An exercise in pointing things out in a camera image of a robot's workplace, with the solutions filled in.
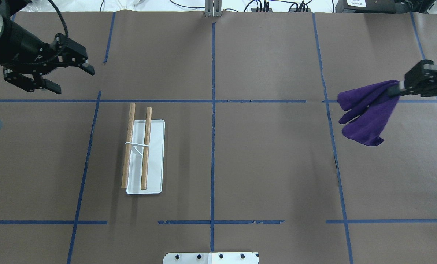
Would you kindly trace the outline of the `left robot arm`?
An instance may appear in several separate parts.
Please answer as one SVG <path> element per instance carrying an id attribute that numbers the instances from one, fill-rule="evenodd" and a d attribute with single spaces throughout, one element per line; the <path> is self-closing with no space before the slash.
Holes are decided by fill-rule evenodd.
<path id="1" fill-rule="evenodd" d="M 48 90 L 61 94 L 60 85 L 46 80 L 45 75 L 59 67 L 78 67 L 94 75 L 95 69 L 88 63 L 86 47 L 69 37 L 68 27 L 60 9 L 50 0 L 59 17 L 63 33 L 55 35 L 52 43 L 46 43 L 12 20 L 30 0 L 0 0 L 0 65 L 4 80 L 26 92 Z"/>

